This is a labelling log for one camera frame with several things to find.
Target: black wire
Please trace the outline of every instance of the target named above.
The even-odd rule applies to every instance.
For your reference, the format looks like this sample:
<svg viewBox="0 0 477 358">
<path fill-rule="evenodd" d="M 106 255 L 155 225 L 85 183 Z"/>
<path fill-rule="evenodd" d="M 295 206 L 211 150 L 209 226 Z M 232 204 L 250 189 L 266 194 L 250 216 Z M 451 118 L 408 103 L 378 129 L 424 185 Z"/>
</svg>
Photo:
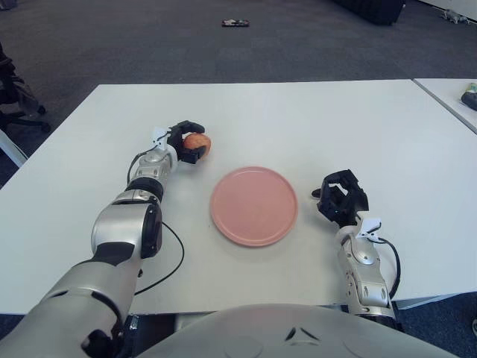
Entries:
<svg viewBox="0 0 477 358">
<path fill-rule="evenodd" d="M 389 292 L 389 298 L 392 300 L 394 295 L 396 294 L 397 288 L 399 287 L 399 283 L 401 282 L 401 260 L 399 259 L 399 255 L 393 244 L 391 244 L 388 240 L 383 239 L 382 237 L 379 237 L 379 239 L 381 241 L 374 241 L 371 239 L 368 240 L 374 242 L 375 244 L 388 244 L 393 249 L 394 256 L 396 257 L 396 278 L 394 279 L 393 287 Z"/>
<path fill-rule="evenodd" d="M 146 154 L 149 153 L 150 151 L 153 151 L 154 149 L 156 149 L 156 147 L 157 147 L 157 145 L 155 145 L 154 147 L 152 147 L 152 148 L 149 149 L 148 151 L 143 151 L 142 153 L 136 154 L 136 156 L 134 157 L 133 161 L 131 162 L 131 165 L 129 166 L 129 169 L 127 170 L 126 185 L 129 184 L 130 176 L 131 176 L 131 169 L 133 168 L 134 163 L 137 162 L 137 160 L 138 160 L 140 157 L 142 157 L 143 155 L 146 155 Z"/>
<path fill-rule="evenodd" d="M 185 255 L 185 253 L 186 253 L 186 250 L 184 249 L 184 244 L 183 244 L 182 241 L 180 240 L 179 236 L 174 232 L 174 230 L 172 230 L 172 229 L 169 227 L 169 225 L 167 225 L 165 222 L 162 222 L 162 224 L 163 224 L 164 226 L 166 226 L 166 227 L 169 229 L 169 231 L 171 231 L 171 232 L 174 234 L 174 236 L 176 236 L 176 239 L 177 239 L 177 241 L 179 242 L 180 247 L 182 248 L 182 257 L 180 258 L 180 261 L 179 261 L 179 263 L 177 264 L 177 266 L 175 267 L 174 270 L 172 270 L 171 272 L 169 272 L 166 276 L 164 276 L 164 277 L 161 278 L 160 280 L 158 280 L 158 281 L 152 283 L 152 284 L 149 285 L 148 287 L 146 287 L 146 288 L 144 288 L 144 289 L 140 289 L 138 292 L 136 292 L 136 293 L 134 294 L 135 296 L 139 295 L 140 293 L 146 292 L 146 291 L 148 291 L 149 289 L 152 289 L 153 287 L 159 285 L 161 282 L 163 282 L 163 281 L 167 280 L 168 278 L 170 278 L 170 276 L 172 276 L 172 275 L 179 269 L 179 267 L 182 265 L 182 262 L 184 261 L 184 255 Z"/>
<path fill-rule="evenodd" d="M 162 139 L 164 138 L 165 136 L 167 136 L 168 134 L 170 134 L 171 132 L 168 131 L 166 134 L 164 134 L 163 136 L 160 136 L 159 138 L 157 138 L 156 140 L 159 141 L 159 139 Z M 133 161 L 131 162 L 131 165 L 129 166 L 129 169 L 127 170 L 127 178 L 126 178 L 126 185 L 129 184 L 130 182 L 130 176 L 131 176 L 131 169 L 133 168 L 134 166 L 134 163 L 137 162 L 137 160 L 142 157 L 143 155 L 146 155 L 147 153 L 149 153 L 150 151 L 153 151 L 154 149 L 156 149 L 157 147 L 157 144 L 152 147 L 151 149 L 149 149 L 148 151 L 143 151 L 142 153 L 139 153 L 139 154 L 136 154 L 136 156 L 134 157 Z"/>
</svg>

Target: white table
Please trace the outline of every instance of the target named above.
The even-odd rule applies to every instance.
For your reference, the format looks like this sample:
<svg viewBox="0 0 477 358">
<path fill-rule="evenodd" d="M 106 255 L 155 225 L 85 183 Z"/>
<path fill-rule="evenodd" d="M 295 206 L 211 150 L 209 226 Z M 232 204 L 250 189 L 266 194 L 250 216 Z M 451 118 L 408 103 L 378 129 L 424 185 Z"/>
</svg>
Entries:
<svg viewBox="0 0 477 358">
<path fill-rule="evenodd" d="M 477 83 L 477 79 L 416 78 L 414 81 L 477 134 L 477 111 L 461 101 L 466 89 L 472 82 Z"/>
<path fill-rule="evenodd" d="M 340 304 L 337 226 L 310 196 L 324 176 L 353 170 L 382 235 L 399 250 L 397 300 L 477 290 L 477 139 L 410 80 L 288 84 L 101 85 L 0 190 L 0 311 L 26 313 L 72 265 L 91 257 L 100 210 L 124 189 L 154 126 L 206 127 L 212 150 L 181 163 L 162 203 L 186 259 L 132 313 L 187 313 L 252 303 Z M 226 173 L 266 166 L 294 187 L 295 228 L 266 248 L 224 238 L 209 197 Z M 172 269 L 177 242 L 144 264 L 142 288 Z M 392 252 L 380 245 L 388 285 Z"/>
</svg>

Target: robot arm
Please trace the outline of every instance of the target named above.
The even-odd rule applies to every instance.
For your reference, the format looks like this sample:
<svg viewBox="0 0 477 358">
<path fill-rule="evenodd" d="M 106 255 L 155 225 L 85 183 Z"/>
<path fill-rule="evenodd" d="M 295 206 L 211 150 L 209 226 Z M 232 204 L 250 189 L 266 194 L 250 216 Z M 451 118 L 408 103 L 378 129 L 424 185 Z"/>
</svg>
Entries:
<svg viewBox="0 0 477 358">
<path fill-rule="evenodd" d="M 358 179 L 349 169 L 330 174 L 312 195 L 320 199 L 320 213 L 340 227 L 336 235 L 341 244 L 338 259 L 346 277 L 349 313 L 396 327 L 391 298 L 379 268 L 380 258 L 374 248 L 374 242 L 379 241 L 381 219 L 369 214 L 367 196 Z"/>
<path fill-rule="evenodd" d="M 186 121 L 154 131 L 154 148 L 140 157 L 126 190 L 96 219 L 94 256 L 73 266 L 0 341 L 0 357 L 114 356 L 142 260 L 161 247 L 160 202 L 168 176 L 178 159 L 195 163 L 205 153 L 205 147 L 183 147 L 182 135 L 189 131 L 204 129 Z"/>
</svg>

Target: round plate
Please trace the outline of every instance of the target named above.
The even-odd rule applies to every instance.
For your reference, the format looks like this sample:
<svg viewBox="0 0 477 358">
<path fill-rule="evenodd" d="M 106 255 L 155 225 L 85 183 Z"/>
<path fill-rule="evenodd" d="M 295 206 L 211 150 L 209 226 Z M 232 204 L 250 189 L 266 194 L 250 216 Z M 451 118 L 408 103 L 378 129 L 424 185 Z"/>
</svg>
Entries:
<svg viewBox="0 0 477 358">
<path fill-rule="evenodd" d="M 283 238 L 297 220 L 297 197 L 290 183 L 260 166 L 237 169 L 217 184 L 210 201 L 212 219 L 232 241 L 265 246 Z"/>
</svg>

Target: gray carpet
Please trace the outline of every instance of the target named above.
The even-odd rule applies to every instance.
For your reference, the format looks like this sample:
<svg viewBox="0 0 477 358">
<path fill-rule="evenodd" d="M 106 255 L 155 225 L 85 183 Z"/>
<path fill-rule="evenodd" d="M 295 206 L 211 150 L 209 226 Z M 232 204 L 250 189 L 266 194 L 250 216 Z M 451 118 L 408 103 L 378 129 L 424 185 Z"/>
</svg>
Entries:
<svg viewBox="0 0 477 358">
<path fill-rule="evenodd" d="M 411 0 L 398 23 L 379 27 L 330 0 L 19 0 L 0 12 L 0 41 L 56 128 L 98 84 L 477 78 L 477 27 L 439 14 Z M 221 28 L 226 18 L 251 26 Z M 47 137 L 8 134 L 27 154 Z M 0 184 L 15 171 L 0 156 Z M 476 357 L 476 296 L 462 297 L 406 311 L 405 328 Z"/>
</svg>

